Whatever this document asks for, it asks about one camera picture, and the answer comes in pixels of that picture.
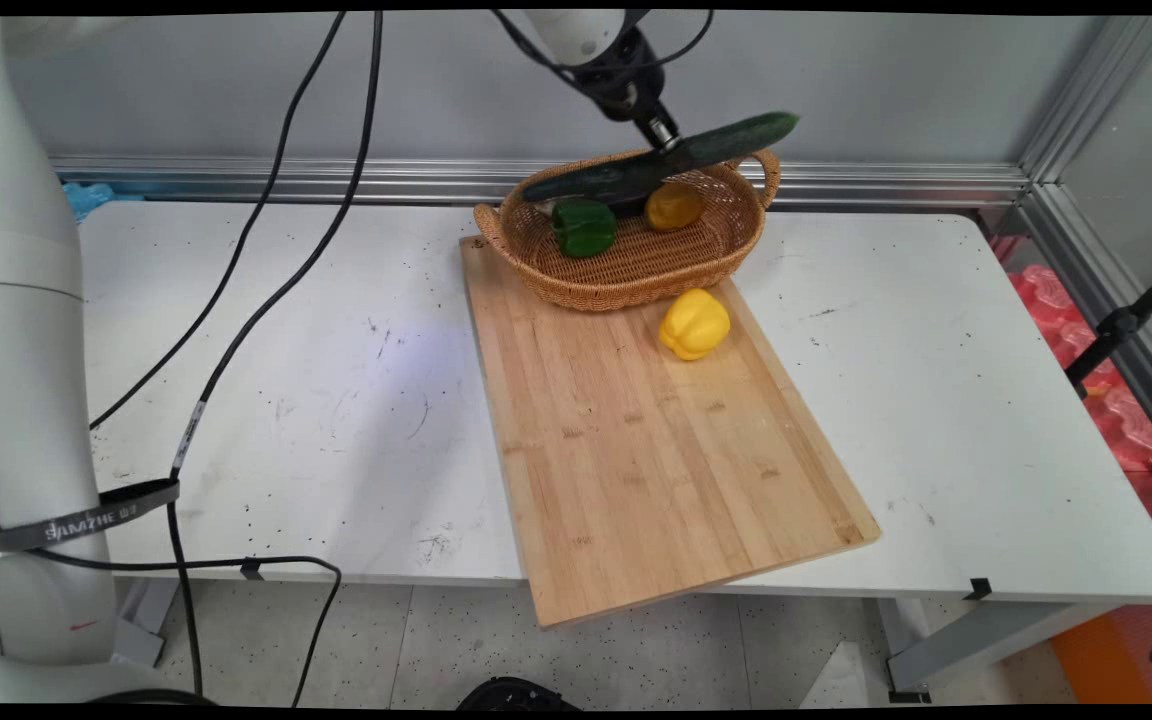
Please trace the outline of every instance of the cucumber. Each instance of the cucumber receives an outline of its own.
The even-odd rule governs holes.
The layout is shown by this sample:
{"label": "cucumber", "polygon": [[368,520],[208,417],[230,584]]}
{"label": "cucumber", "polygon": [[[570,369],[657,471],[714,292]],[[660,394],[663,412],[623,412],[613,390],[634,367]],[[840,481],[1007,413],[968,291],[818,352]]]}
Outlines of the cucumber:
{"label": "cucumber", "polygon": [[744,158],[790,135],[797,115],[765,113],[738,123],[687,137],[668,152],[645,152],[643,156],[564,173],[545,179],[522,190],[526,202],[553,200],[556,197],[588,197],[607,202],[626,195],[649,194],[662,179],[679,173],[705,168],[733,158]]}

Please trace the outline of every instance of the wicker basket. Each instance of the wicker basket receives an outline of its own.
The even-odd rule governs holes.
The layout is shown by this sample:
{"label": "wicker basket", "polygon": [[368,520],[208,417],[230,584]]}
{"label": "wicker basket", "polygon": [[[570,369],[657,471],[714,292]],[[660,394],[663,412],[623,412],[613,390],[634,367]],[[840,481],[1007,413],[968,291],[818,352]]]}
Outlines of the wicker basket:
{"label": "wicker basket", "polygon": [[755,152],[767,184],[761,196],[736,170],[742,159],[679,174],[700,191],[704,213],[681,232],[653,232],[641,217],[616,221],[616,243],[594,258],[559,252],[550,218],[522,200],[522,188],[579,168],[637,156],[622,152],[536,173],[513,188],[500,211],[473,210],[479,232],[517,271],[522,283],[540,296],[577,310],[616,310],[710,287],[735,272],[763,234],[763,211],[776,197],[781,161],[771,150]]}

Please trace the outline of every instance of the floor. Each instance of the floor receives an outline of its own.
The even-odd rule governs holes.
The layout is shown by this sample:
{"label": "floor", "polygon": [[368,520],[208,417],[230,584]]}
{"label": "floor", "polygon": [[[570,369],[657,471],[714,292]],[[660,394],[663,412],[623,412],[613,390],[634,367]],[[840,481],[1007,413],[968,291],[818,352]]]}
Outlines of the floor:
{"label": "floor", "polygon": [[[205,695],[225,705],[291,703],[328,588],[196,582]],[[525,588],[346,585],[323,629],[301,705],[450,710],[477,684],[513,675],[582,710],[794,708],[841,641],[881,676],[872,601],[692,594],[541,632]],[[969,602],[929,602],[933,628]],[[183,612],[162,626],[159,661],[191,688]],[[886,688],[867,683],[876,705]],[[954,682],[937,705],[1074,702],[1047,643]]]}

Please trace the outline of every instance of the bamboo cutting board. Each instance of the bamboo cutting board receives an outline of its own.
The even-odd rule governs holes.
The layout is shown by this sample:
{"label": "bamboo cutting board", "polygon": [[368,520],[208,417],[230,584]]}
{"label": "bamboo cutting board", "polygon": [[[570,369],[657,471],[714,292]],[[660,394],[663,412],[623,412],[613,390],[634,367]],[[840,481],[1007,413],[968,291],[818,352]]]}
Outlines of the bamboo cutting board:
{"label": "bamboo cutting board", "polygon": [[730,281],[732,333],[695,363],[673,300],[581,313],[461,241],[513,525],[540,626],[859,547],[873,515]]}

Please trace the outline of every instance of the basket handle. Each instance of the basket handle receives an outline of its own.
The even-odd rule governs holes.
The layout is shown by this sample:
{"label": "basket handle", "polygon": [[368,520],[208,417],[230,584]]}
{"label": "basket handle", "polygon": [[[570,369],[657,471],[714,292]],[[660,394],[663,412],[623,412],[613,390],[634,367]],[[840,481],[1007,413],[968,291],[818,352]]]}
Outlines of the basket handle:
{"label": "basket handle", "polygon": [[505,237],[500,232],[500,214],[485,202],[480,202],[473,206],[473,221],[479,225],[479,233],[483,233],[483,237],[492,243],[492,247],[500,255],[508,258],[509,251],[506,249]]}
{"label": "basket handle", "polygon": [[[776,190],[781,187],[781,159],[776,158],[776,154],[767,147],[763,150],[751,152],[749,158],[758,160],[759,165],[763,165],[763,209],[771,209],[772,200],[776,199]],[[740,165],[745,161],[745,157],[733,158],[723,162],[728,168],[740,172]]]}

